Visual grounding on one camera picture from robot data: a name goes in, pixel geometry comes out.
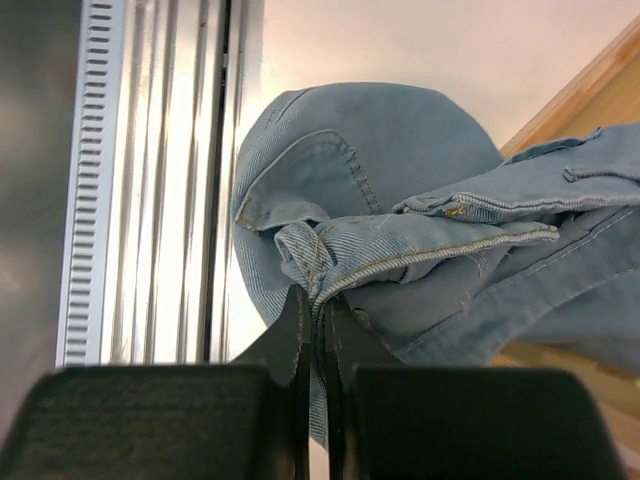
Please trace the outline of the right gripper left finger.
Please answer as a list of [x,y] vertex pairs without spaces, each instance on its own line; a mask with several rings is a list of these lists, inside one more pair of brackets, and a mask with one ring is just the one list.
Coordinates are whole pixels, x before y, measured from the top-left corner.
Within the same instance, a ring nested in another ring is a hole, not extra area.
[[42,377],[1,449],[5,479],[305,479],[308,298],[225,364],[72,367]]

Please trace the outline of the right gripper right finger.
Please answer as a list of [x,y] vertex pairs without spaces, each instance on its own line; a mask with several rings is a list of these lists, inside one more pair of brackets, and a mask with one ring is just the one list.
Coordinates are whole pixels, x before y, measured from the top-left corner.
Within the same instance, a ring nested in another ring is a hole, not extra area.
[[342,297],[325,307],[334,479],[623,479],[593,396],[573,374],[411,367]]

